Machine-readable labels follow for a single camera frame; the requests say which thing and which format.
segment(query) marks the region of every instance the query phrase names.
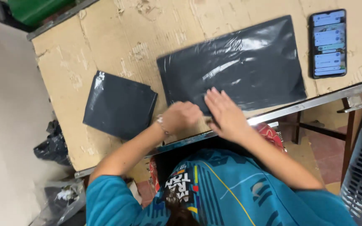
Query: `chat app interface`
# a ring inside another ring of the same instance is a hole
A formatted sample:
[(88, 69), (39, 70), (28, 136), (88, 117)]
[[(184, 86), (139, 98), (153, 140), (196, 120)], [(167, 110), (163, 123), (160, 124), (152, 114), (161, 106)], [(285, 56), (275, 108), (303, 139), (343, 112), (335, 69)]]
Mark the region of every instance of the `chat app interface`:
[(345, 12), (314, 15), (314, 74), (316, 76), (346, 72)]

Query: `person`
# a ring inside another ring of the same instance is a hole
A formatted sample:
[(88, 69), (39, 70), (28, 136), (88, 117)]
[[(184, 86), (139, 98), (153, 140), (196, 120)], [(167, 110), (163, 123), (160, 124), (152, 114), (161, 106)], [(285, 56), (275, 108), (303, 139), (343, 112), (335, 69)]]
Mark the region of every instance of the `person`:
[(87, 226), (355, 225), (342, 200), (253, 129), (224, 91), (212, 88), (204, 99), (214, 117), (210, 128), (244, 147), (263, 166), (228, 150), (200, 150), (178, 164), (142, 209), (120, 175), (167, 134), (192, 127), (203, 116), (197, 105), (177, 102), (90, 175)]

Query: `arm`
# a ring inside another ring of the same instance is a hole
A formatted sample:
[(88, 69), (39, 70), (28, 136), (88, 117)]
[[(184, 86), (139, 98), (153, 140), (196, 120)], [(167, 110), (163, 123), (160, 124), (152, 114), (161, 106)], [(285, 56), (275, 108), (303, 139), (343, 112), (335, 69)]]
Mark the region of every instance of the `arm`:
[(323, 185), (301, 164), (280, 152), (248, 125), (241, 109), (222, 91), (207, 91), (205, 102), (218, 123), (210, 128), (220, 137), (235, 142), (257, 157), (279, 180), (295, 189), (322, 189)]
[(177, 102), (171, 105), (163, 114), (162, 125), (154, 122), (138, 136), (107, 155), (90, 175), (89, 184), (101, 175), (120, 176), (128, 172), (166, 138), (164, 130), (176, 134), (194, 126), (202, 116), (199, 107), (191, 102)]

